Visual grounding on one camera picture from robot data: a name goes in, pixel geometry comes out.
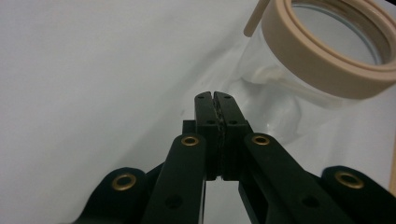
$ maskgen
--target glass jar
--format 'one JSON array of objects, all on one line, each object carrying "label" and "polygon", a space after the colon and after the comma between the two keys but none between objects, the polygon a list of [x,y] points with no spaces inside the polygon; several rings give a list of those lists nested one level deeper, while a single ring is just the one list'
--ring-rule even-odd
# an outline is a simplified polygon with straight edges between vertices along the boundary
[{"label": "glass jar", "polygon": [[375,3],[266,2],[223,87],[255,132],[288,143],[396,82],[396,25]]}]

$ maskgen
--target brass grommet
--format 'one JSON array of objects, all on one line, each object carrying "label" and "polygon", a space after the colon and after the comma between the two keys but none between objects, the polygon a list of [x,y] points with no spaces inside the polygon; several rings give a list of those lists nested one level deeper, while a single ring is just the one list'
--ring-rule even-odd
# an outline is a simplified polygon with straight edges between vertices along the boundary
[{"label": "brass grommet", "polygon": [[349,172],[337,171],[334,176],[338,182],[349,188],[362,189],[364,187],[364,182],[360,178]]},{"label": "brass grommet", "polygon": [[181,143],[184,146],[192,147],[199,143],[199,139],[194,136],[186,136],[181,139]]},{"label": "brass grommet", "polygon": [[[119,184],[119,181],[123,178],[128,179],[129,181],[125,184]],[[113,182],[111,183],[111,187],[113,187],[114,190],[123,191],[130,189],[131,187],[134,186],[135,183],[136,183],[136,176],[126,173],[126,174],[118,175],[116,178],[114,178]]]},{"label": "brass grommet", "polygon": [[267,137],[260,135],[253,136],[251,141],[260,146],[266,146],[270,144],[270,140]]}]

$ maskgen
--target beige jar lid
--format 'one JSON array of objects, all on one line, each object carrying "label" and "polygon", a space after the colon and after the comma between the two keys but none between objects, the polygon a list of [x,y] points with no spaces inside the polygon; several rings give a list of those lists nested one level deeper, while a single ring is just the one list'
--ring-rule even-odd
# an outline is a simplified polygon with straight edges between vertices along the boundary
[{"label": "beige jar lid", "polygon": [[[396,82],[396,23],[369,0],[266,1],[262,33],[275,56],[298,78],[329,94],[364,99]],[[381,64],[352,60],[313,36],[292,3],[322,7],[356,26],[375,46]]]}]

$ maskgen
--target white background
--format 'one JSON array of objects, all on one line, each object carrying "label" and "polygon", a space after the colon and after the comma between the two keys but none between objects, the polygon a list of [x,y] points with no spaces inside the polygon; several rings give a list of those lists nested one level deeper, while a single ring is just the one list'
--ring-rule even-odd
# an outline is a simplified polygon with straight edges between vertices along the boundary
[{"label": "white background", "polygon": [[[379,2],[394,17],[396,9]],[[0,223],[75,220],[102,178],[164,161],[193,96],[236,66],[253,0],[2,1]],[[286,149],[389,183],[396,87]],[[205,223],[249,223],[236,183],[207,183]]]}]

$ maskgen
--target screw hole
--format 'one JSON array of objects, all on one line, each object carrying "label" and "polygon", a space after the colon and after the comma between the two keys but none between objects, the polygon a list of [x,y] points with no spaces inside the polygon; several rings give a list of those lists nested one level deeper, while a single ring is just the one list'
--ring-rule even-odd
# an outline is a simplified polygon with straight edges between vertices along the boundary
[{"label": "screw hole", "polygon": [[303,203],[303,205],[305,205],[307,207],[311,207],[311,208],[319,207],[318,199],[311,195],[305,196],[301,200],[301,202]]},{"label": "screw hole", "polygon": [[339,183],[351,189],[362,189],[364,187],[363,181],[349,172],[338,171],[334,176]]},{"label": "screw hole", "polygon": [[187,137],[184,137],[184,138],[181,139],[181,143],[184,146],[192,147],[192,146],[197,145],[199,143],[199,140],[196,137],[187,136]]},{"label": "screw hole", "polygon": [[270,140],[264,136],[253,136],[251,139],[255,144],[265,146],[270,144]]},{"label": "screw hole", "polygon": [[129,173],[118,175],[111,183],[114,190],[123,191],[130,189],[136,183],[136,176]]},{"label": "screw hole", "polygon": [[165,205],[172,210],[178,209],[183,204],[183,199],[178,195],[169,196],[165,200]]}]

